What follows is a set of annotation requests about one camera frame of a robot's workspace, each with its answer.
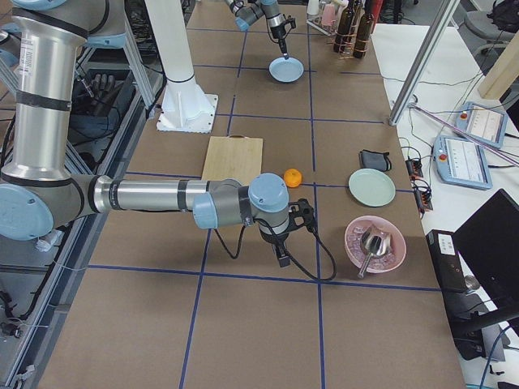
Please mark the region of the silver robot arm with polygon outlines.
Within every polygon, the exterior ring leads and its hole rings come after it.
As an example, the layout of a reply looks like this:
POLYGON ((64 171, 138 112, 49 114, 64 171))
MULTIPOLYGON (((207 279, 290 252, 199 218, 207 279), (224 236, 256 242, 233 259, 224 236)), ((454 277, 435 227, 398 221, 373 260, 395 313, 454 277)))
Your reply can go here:
POLYGON ((286 37, 296 28, 296 19, 291 15, 283 14, 278 1, 226 0, 225 4, 234 15, 235 23, 242 32, 247 32, 255 22, 265 18, 269 39, 279 46, 283 59, 290 58, 286 37))
MULTIPOLYGON (((225 1, 246 31, 262 16, 283 56, 282 68, 302 65, 288 55, 286 24, 277 1, 225 1)), ((21 29, 19 86, 15 94, 15 137, 11 162, 1 167, 1 235, 28 241, 68 222, 111 210, 193 212, 200 229, 259 222, 280 267, 301 266, 285 246, 290 232, 311 227, 307 200, 289 203, 283 180, 261 173, 245 186, 223 181, 132 181, 79 175, 65 169, 77 50, 83 45, 121 48, 126 43, 124 1, 12 1, 21 29)), ((158 130, 209 133, 217 95, 205 94, 195 80, 180 1, 145 1, 165 74, 158 130)), ((236 259, 241 250, 238 239, 236 259)))

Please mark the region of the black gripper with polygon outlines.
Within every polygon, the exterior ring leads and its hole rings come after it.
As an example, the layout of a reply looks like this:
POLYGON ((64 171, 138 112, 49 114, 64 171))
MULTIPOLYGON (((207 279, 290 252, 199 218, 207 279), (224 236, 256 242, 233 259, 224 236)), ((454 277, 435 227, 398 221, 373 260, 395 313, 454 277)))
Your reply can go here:
POLYGON ((281 54, 284 59, 289 58, 287 45, 285 42, 285 37, 287 35, 287 31, 285 26, 289 25, 291 28, 295 28, 295 18, 291 15, 286 16, 285 14, 278 14, 269 19, 269 30, 272 34, 272 38, 279 45, 281 54))
POLYGON ((307 199, 298 199, 288 203, 287 211, 281 213, 285 219, 279 225, 271 220, 258 219, 261 237, 274 245, 274 251, 280 267, 290 265, 290 253, 285 246, 285 240, 290 233, 306 228, 309 233, 315 233, 315 211, 307 199))

